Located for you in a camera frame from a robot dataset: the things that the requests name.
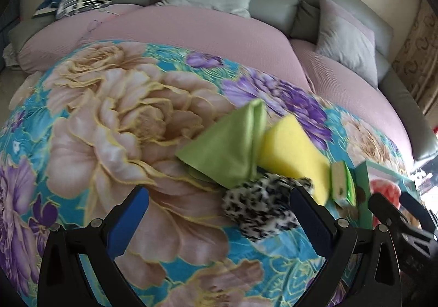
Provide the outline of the teal white tray box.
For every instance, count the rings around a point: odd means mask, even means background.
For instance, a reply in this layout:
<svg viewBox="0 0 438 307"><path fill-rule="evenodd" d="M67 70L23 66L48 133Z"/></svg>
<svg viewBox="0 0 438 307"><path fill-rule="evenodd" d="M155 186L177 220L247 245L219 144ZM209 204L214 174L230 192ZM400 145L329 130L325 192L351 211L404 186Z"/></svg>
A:
<svg viewBox="0 0 438 307"><path fill-rule="evenodd" d="M382 194L396 208L402 207L399 201L402 193L409 193L418 202L421 202L414 181L371 161L365 160L356 166L354 178L356 189L361 191L361 194L357 196L360 228L371 229L379 222L368 209L368 200L375 193Z"/></svg>

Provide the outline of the yellow sponge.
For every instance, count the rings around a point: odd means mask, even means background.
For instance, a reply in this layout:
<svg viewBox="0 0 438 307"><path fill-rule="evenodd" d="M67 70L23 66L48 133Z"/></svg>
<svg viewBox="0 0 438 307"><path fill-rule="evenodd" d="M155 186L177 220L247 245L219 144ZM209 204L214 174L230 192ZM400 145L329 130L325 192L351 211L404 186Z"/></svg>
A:
<svg viewBox="0 0 438 307"><path fill-rule="evenodd" d="M313 198L325 205L330 196L330 161L311 142L294 115L281 118L264 134L258 166L293 179L309 178Z"/></svg>

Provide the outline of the floral blue tablecloth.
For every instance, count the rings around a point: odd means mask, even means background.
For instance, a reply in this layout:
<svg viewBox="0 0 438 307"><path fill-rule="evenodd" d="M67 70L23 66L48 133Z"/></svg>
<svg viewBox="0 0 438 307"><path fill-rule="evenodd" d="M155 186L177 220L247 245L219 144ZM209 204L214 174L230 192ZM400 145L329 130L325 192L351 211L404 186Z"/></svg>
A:
<svg viewBox="0 0 438 307"><path fill-rule="evenodd" d="M136 185L150 206L117 265L149 306L292 306L323 265L300 228L251 242L226 188L176 152L261 99L292 114L330 163L405 173L396 144L346 109L239 63L170 45L94 42L31 75L1 128L1 268L28 306L49 228L104 217Z"/></svg>

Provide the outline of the beige patterned curtain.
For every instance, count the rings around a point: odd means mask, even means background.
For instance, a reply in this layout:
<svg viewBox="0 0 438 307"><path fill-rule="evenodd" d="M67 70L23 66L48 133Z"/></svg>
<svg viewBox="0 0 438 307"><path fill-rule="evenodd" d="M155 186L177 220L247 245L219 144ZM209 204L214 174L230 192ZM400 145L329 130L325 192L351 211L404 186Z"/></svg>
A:
<svg viewBox="0 0 438 307"><path fill-rule="evenodd" d="M393 69L423 114L437 113L437 15L421 0L414 24L400 49Z"/></svg>

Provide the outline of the pink sofa seat cover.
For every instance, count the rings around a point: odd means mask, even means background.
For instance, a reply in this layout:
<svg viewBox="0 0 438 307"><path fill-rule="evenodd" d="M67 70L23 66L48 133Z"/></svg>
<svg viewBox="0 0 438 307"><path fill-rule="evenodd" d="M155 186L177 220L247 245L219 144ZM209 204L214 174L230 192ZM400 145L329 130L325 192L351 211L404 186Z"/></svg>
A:
<svg viewBox="0 0 438 307"><path fill-rule="evenodd" d="M402 120L382 91L344 65L316 54L313 44L289 40L256 19L189 7L121 4L52 21L34 18L9 32L19 66L45 71L75 48L97 40L153 42L230 59L291 82L378 128L414 162Z"/></svg>

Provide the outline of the grey pink pillow right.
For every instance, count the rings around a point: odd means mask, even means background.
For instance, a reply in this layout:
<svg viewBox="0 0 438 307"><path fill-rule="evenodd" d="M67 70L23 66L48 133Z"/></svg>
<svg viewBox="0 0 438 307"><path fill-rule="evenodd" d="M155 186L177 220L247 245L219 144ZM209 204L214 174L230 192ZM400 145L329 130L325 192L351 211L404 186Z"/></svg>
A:
<svg viewBox="0 0 438 307"><path fill-rule="evenodd" d="M332 0L319 0L319 5L316 54L344 65L369 85L377 87L373 31Z"/></svg>

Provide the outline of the light green cloth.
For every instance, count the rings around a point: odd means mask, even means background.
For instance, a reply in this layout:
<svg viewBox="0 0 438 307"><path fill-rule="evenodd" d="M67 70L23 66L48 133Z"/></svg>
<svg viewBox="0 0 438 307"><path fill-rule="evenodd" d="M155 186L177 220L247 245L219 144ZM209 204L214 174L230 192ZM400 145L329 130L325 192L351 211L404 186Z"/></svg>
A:
<svg viewBox="0 0 438 307"><path fill-rule="evenodd" d="M175 156L192 176L233 189L256 178L266 127L265 102L252 100L222 117Z"/></svg>

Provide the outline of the green tissue pack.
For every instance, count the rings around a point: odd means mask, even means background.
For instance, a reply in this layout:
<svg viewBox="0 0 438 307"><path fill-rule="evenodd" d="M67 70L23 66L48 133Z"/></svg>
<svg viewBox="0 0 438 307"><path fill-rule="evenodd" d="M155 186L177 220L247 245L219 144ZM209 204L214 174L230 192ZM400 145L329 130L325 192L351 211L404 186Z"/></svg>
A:
<svg viewBox="0 0 438 307"><path fill-rule="evenodd" d="M356 187L345 161L332 164L332 199L341 208L356 207Z"/></svg>

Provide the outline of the leopard print scrunchie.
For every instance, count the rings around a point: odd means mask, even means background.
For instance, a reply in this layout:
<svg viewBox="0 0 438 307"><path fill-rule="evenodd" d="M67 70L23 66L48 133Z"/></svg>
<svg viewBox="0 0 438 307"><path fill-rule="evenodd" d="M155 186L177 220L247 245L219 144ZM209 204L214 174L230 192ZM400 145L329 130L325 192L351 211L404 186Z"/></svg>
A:
<svg viewBox="0 0 438 307"><path fill-rule="evenodd" d="M252 242L274 237L300 226L290 207L295 188L314 191L313 181L265 173L256 180L230 189L223 195L222 209L241 234Z"/></svg>

